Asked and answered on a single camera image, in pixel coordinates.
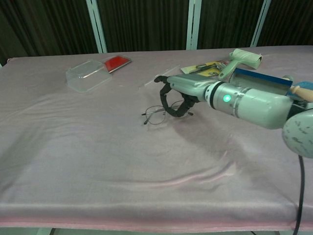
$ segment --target black cable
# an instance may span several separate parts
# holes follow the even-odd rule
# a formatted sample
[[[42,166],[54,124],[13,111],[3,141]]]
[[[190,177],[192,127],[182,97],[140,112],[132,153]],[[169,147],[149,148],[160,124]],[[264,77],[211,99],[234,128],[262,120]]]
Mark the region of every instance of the black cable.
[[[302,217],[303,198],[304,198],[305,172],[304,172],[303,158],[300,155],[299,155],[299,163],[300,163],[300,170],[301,170],[301,186],[300,186],[300,198],[299,198],[297,222],[293,230],[293,235],[297,235],[299,231],[301,217]]]

